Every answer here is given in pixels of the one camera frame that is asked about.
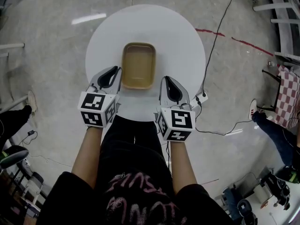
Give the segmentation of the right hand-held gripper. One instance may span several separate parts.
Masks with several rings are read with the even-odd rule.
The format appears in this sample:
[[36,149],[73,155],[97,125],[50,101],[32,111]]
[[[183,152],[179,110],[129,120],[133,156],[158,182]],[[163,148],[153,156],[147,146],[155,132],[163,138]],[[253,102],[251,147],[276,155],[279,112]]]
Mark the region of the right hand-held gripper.
[[155,122],[164,141],[184,142],[195,131],[195,111],[187,90],[175,79],[164,76],[160,84],[160,105]]

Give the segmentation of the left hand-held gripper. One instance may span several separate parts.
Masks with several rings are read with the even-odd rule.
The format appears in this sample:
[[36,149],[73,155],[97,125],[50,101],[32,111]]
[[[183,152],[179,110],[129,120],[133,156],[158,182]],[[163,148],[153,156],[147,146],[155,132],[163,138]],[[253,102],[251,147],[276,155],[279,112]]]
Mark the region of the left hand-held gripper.
[[122,68],[112,66],[93,76],[90,86],[80,95],[78,110],[88,127],[105,128],[117,113]]

